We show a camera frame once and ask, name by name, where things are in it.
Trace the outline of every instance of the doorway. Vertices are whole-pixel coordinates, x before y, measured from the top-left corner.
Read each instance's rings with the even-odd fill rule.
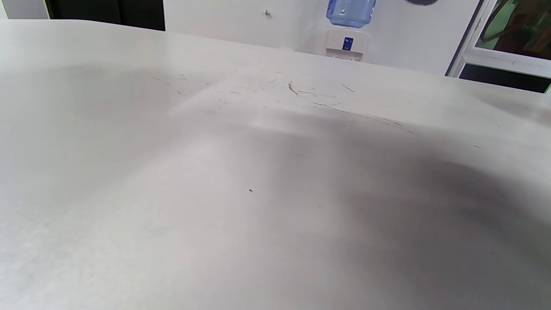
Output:
[[[551,81],[551,0],[482,0],[474,21],[448,76],[484,77],[488,79],[485,83],[547,91]],[[528,87],[539,84],[537,81],[545,83],[537,90]]]
[[[165,31],[163,0],[46,0],[51,19],[83,19]]]

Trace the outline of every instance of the dark doorway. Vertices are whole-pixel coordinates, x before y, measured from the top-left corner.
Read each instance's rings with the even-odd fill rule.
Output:
[[[518,72],[466,64],[460,79],[545,93],[551,79]]]
[[[84,19],[165,31],[163,0],[46,0],[51,19]]]

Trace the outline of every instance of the water jug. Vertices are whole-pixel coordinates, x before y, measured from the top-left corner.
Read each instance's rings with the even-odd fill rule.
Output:
[[[327,18],[333,25],[362,28],[371,22],[376,0],[329,0]]]

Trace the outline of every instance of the white table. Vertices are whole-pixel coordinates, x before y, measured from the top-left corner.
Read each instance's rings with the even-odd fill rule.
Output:
[[[93,22],[0,42],[1,309],[549,309],[544,95]]]

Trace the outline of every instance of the scratch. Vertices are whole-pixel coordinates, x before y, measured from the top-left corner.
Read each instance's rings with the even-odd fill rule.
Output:
[[[347,90],[349,90],[349,91],[351,91],[351,92],[355,93],[355,91],[351,90],[351,89],[350,89],[350,88],[348,88],[348,87],[347,87],[346,85],[344,85],[344,84],[342,84],[342,85],[343,85],[343,87],[344,87],[344,88],[346,88]]]
[[[501,128],[498,124],[498,122],[494,121],[493,119],[490,119],[490,121],[492,121],[498,128]]]
[[[293,89],[293,81],[289,82],[289,90],[291,90],[293,93],[295,93],[295,95],[299,95],[299,93],[297,93],[294,89]]]

